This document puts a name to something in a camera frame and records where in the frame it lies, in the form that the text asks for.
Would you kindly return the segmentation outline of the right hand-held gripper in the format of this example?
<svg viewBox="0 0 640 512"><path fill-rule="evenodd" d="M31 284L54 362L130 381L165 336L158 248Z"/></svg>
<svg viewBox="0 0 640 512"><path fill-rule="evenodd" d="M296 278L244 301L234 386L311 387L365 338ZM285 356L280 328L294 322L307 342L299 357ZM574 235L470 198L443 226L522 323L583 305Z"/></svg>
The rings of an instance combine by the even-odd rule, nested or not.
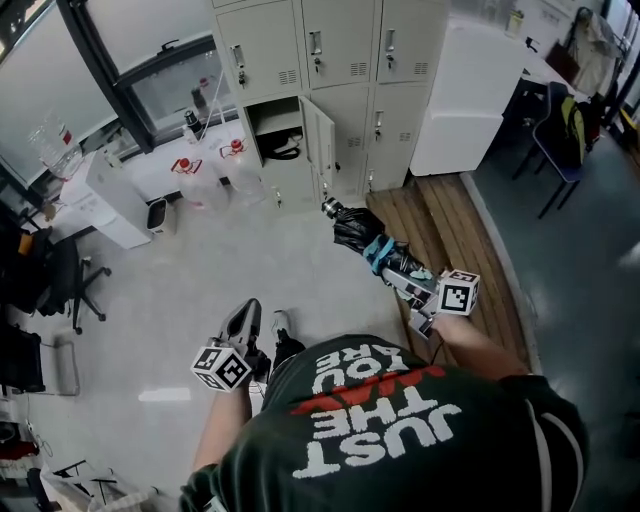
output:
<svg viewBox="0 0 640 512"><path fill-rule="evenodd" d="M425 340L436 316L469 316L480 289L480 276L461 270L436 275L424 267L410 273L387 267L381 277L409 304L409 326Z"/></svg>

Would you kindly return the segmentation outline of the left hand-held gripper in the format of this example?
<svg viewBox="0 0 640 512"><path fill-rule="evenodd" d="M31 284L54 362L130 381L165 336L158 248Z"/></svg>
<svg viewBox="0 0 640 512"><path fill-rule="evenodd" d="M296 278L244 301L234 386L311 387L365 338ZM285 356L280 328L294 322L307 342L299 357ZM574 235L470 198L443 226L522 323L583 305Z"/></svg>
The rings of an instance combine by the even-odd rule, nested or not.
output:
<svg viewBox="0 0 640 512"><path fill-rule="evenodd" d="M190 365L209 389L230 393L247 382L266 383L271 360L256 346L262 306L256 298L240 304L223 321L218 338L210 338Z"/></svg>

